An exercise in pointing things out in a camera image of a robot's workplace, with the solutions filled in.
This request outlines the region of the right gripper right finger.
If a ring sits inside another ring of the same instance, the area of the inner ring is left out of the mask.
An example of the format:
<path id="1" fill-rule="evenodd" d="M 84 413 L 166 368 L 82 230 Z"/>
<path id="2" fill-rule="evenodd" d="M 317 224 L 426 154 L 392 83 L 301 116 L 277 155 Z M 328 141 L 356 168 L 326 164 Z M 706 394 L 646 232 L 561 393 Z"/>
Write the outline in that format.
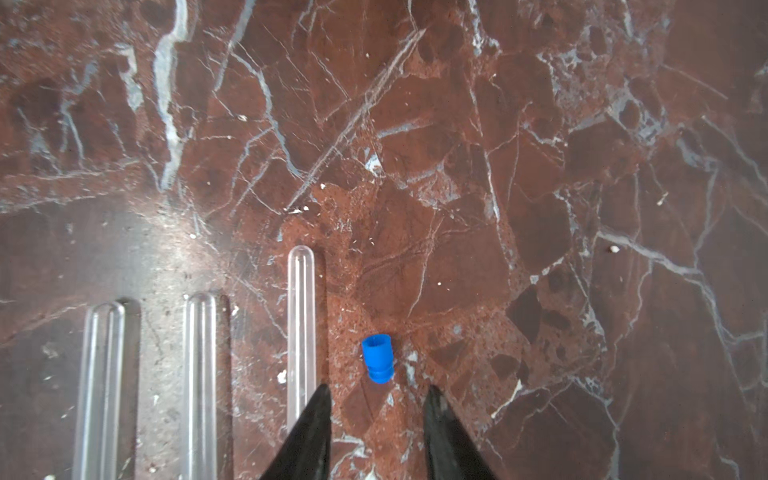
<path id="1" fill-rule="evenodd" d="M 424 446 L 430 480 L 496 478 L 435 385 L 429 386 L 424 402 Z"/>

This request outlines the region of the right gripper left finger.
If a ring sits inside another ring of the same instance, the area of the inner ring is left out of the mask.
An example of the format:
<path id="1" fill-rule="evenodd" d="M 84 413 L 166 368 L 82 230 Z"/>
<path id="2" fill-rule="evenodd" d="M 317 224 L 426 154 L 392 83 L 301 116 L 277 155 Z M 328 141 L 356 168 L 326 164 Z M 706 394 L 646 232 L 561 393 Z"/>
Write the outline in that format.
<path id="1" fill-rule="evenodd" d="M 331 413 L 330 388 L 321 384 L 261 480 L 328 479 L 332 445 Z"/>

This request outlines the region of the clear test tube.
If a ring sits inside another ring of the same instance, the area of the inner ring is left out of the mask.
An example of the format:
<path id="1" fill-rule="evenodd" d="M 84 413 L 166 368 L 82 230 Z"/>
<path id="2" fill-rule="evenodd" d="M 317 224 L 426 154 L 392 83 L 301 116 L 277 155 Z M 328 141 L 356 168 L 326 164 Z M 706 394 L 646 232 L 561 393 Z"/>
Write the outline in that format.
<path id="1" fill-rule="evenodd" d="M 190 296 L 183 318 L 183 479 L 215 479 L 218 473 L 216 335 L 215 297 Z"/>
<path id="2" fill-rule="evenodd" d="M 87 312 L 78 385 L 72 477 L 118 477 L 125 306 L 106 302 Z"/>
<path id="3" fill-rule="evenodd" d="M 287 430 L 297 423 L 317 386 L 315 258 L 303 245 L 288 257 Z"/>

